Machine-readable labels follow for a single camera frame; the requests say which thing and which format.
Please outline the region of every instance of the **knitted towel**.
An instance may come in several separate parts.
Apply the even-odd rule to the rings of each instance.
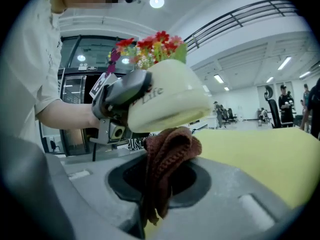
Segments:
[[[141,217],[146,226],[147,220],[157,224],[156,211],[161,218],[167,215],[172,195],[171,174],[182,162],[200,155],[202,146],[187,127],[181,126],[148,137],[144,148],[147,150],[147,164]]]

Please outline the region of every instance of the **black railing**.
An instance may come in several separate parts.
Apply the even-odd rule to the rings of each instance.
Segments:
[[[184,42],[187,44],[188,52],[198,49],[201,44],[217,35],[231,30],[242,28],[252,21],[262,18],[273,18],[274,16],[296,16],[298,10],[289,0],[263,0],[232,10],[199,28],[188,36]]]

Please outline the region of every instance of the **ceiling light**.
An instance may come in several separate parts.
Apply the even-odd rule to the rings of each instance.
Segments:
[[[206,93],[210,93],[210,91],[206,85],[203,85],[203,89],[205,90]]]
[[[278,70],[282,70],[284,67],[285,67],[285,65],[287,65],[288,64],[288,62],[291,60],[291,57],[286,57],[285,58],[285,60],[284,60],[284,62],[281,64],[281,66],[278,68]]]
[[[153,8],[161,8],[164,4],[165,0],[150,0],[150,5]]]
[[[78,61],[80,62],[84,62],[86,60],[86,57],[83,55],[79,55],[77,58],[78,58]]]
[[[272,79],[274,79],[273,76],[271,76],[266,82],[269,83]]]
[[[213,76],[220,84],[224,83],[224,81],[221,79],[220,75],[216,74]]]
[[[299,76],[299,78],[303,78],[303,77],[305,77],[305,76],[309,75],[310,73],[311,73],[310,71],[305,72],[304,74],[300,75],[300,76]]]
[[[124,58],[124,59],[122,60],[122,63],[123,63],[123,64],[129,64],[129,59],[128,59],[128,58]]]

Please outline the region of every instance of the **white ceramic pot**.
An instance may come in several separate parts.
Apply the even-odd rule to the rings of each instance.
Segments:
[[[210,114],[210,98],[187,65],[167,59],[148,71],[152,73],[151,87],[129,107],[128,126],[132,132],[162,131]]]

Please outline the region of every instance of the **yellow cloth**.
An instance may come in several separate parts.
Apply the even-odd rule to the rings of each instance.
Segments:
[[[298,128],[203,129],[195,136],[202,144],[202,158],[242,169],[291,208],[307,202],[320,179],[320,141]],[[146,238],[156,230],[148,222]]]

